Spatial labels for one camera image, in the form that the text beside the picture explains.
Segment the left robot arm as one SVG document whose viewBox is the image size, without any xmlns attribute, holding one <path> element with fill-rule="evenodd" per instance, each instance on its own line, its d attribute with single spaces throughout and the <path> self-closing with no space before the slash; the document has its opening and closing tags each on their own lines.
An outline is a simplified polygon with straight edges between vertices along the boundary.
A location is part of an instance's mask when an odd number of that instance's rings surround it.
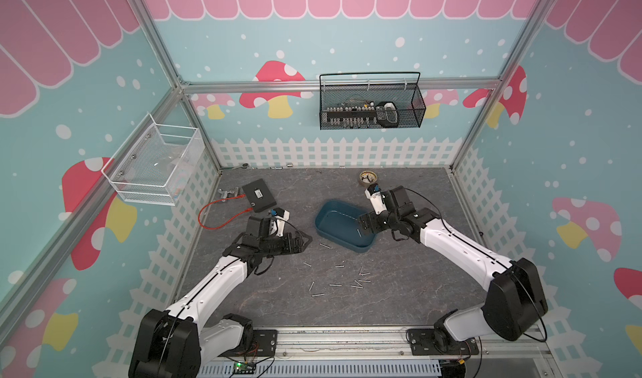
<svg viewBox="0 0 642 378">
<path fill-rule="evenodd" d="M 262 261 L 301 254 L 312 243 L 298 229 L 287 231 L 289 213 L 272 211 L 250 217 L 247 227 L 226 247 L 210 273 L 164 310 L 151 309 L 141 320 L 130 361 L 130 377 L 195 377 L 204 363 L 226 357 L 266 356 L 252 321 L 226 314 L 215 326 L 207 321 L 232 291 L 251 275 L 261 275 Z"/>
</svg>

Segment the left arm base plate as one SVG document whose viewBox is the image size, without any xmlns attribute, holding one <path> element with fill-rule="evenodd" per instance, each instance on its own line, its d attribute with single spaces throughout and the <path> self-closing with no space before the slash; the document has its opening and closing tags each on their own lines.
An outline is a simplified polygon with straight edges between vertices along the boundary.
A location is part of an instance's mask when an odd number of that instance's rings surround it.
<svg viewBox="0 0 642 378">
<path fill-rule="evenodd" d="M 240 344 L 220 354 L 221 357 L 272 357 L 276 354 L 279 332 L 277 330 L 257 330 L 244 335 Z"/>
</svg>

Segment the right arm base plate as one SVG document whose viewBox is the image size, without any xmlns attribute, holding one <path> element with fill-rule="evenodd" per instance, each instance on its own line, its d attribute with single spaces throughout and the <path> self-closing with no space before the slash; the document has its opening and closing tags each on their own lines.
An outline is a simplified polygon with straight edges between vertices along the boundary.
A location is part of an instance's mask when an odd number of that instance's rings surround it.
<svg viewBox="0 0 642 378">
<path fill-rule="evenodd" d="M 435 328 L 414 328 L 406 331 L 413 356 L 446 356 L 468 359 L 480 351 L 475 339 L 455 341 L 445 331 Z"/>
</svg>

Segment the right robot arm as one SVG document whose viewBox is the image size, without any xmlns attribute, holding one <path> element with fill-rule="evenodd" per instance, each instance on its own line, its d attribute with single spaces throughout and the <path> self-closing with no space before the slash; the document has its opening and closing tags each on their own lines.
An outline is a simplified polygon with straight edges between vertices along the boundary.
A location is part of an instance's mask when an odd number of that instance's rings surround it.
<svg viewBox="0 0 642 378">
<path fill-rule="evenodd" d="M 389 230 L 395 241 L 412 239 L 444 256 L 485 291 L 483 303 L 455 309 L 434 324 L 438 351 L 489 334 L 516 341 L 543 323 L 548 302 L 533 262 L 509 259 L 478 244 L 451 227 L 435 204 L 417 209 L 412 193 L 403 186 L 384 191 L 376 183 L 369 185 L 364 194 L 373 210 L 359 216 L 359 230 L 362 234 Z"/>
</svg>

